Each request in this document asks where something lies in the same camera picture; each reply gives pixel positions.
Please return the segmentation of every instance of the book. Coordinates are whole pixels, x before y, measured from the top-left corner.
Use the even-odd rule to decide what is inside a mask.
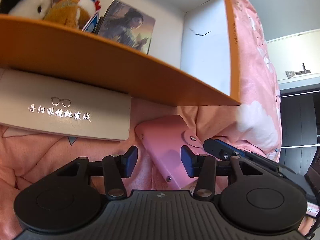
[[[96,12],[93,17],[82,28],[83,32],[93,33],[99,23],[99,13]]]
[[[95,33],[148,54],[155,22],[145,13],[114,0]]]

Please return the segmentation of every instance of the glasses logo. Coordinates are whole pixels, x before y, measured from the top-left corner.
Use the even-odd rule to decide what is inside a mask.
[[[60,103],[62,103],[62,106],[65,108],[68,108],[71,105],[71,100],[69,99],[60,99],[57,97],[52,97],[51,102],[54,106],[58,106]]]

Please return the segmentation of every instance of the logo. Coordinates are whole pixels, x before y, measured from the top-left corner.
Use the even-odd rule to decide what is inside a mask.
[[[52,97],[51,103],[54,106],[58,106],[61,103],[64,108],[68,108],[71,105],[71,100]],[[31,113],[34,113],[34,112],[36,112],[37,108],[36,108],[35,104],[31,104],[31,106],[28,107],[28,109]],[[45,114],[45,109],[46,109],[46,107],[44,107],[44,106],[38,106],[38,113]],[[57,110],[55,110],[55,109],[53,109],[53,107],[49,107],[49,108],[47,108],[47,114],[49,116],[51,116],[51,115],[54,116],[54,114],[56,114],[56,116],[58,116],[60,118],[73,118],[74,120],[87,120],[87,121],[91,122],[91,120],[90,120],[91,114],[87,113],[87,112],[83,112],[82,113],[83,115],[82,115],[80,111],[72,113],[71,111],[68,111],[67,109],[63,109],[63,108],[59,109],[58,108]]]
[[[60,104],[60,102],[62,103],[63,107],[65,107],[65,108],[68,108],[71,105],[71,100],[69,100],[69,99],[60,99],[57,97],[51,98],[51,103],[54,106],[58,106]]]
[[[157,194],[157,197],[159,197],[159,198],[163,198],[163,197],[165,197],[166,196],[166,194],[164,194],[164,193],[159,193],[159,194]]]

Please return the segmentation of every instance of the white cloud pattern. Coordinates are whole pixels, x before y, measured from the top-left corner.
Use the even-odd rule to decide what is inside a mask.
[[[277,146],[278,132],[272,117],[267,115],[258,101],[253,101],[250,105],[242,104],[238,108],[237,129],[243,133],[241,139],[263,151]]]
[[[269,65],[269,64],[270,64],[270,60],[269,60],[269,58],[267,57],[266,52],[265,52],[263,49],[259,48],[259,47],[257,47],[257,50],[259,51],[261,57],[263,57],[263,61],[264,61],[264,63],[266,64],[266,67],[268,68],[268,70],[270,71],[270,73],[273,73],[272,68],[270,68],[270,65]]]
[[[247,13],[247,16],[248,16],[248,18],[250,19],[250,25],[251,25],[251,27],[252,27],[252,29],[254,30],[254,31],[256,31],[257,29],[256,29],[256,23],[254,22],[254,20],[252,19],[252,17],[250,17],[250,15]]]
[[[280,114],[280,109],[279,109],[278,107],[276,107],[276,109],[277,109],[278,120],[280,120],[280,116],[281,116],[281,114]]]

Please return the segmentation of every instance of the ribbed black surface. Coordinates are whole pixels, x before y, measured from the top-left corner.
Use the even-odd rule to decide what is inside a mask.
[[[257,236],[229,225],[210,202],[187,191],[134,191],[110,202],[97,220],[78,231],[43,236],[25,231],[17,240],[302,240],[298,232]]]

